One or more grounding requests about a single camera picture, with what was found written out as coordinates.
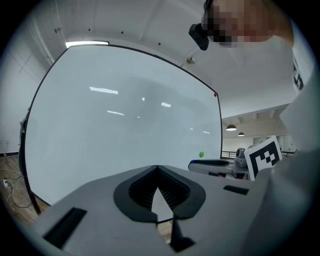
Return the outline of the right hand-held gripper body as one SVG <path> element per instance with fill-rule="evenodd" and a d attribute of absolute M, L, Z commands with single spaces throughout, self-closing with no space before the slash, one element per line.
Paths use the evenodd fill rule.
<path fill-rule="evenodd" d="M 233 162 L 236 174 L 245 174 L 254 181 L 259 171 L 273 167 L 282 160 L 281 149 L 276 136 L 268 136 L 248 148 L 239 148 Z"/>

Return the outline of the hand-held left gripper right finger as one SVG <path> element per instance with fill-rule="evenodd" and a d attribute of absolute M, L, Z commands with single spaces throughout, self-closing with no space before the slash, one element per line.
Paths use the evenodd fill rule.
<path fill-rule="evenodd" d="M 171 245 L 159 256 L 252 256 L 250 227 L 259 209 L 259 182 L 214 177 L 159 165 L 174 197 Z"/>

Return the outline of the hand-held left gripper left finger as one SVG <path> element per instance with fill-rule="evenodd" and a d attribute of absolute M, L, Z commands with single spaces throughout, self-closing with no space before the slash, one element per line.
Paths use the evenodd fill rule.
<path fill-rule="evenodd" d="M 151 210 L 156 169 L 90 181 L 50 206 L 32 228 L 68 256 L 170 256 Z"/>

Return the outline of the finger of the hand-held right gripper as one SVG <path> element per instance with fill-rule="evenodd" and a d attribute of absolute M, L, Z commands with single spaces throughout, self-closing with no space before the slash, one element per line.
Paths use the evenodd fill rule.
<path fill-rule="evenodd" d="M 218 176 L 219 174 L 234 174 L 234 166 L 224 159 L 196 159 L 188 165 L 190 172 Z"/>

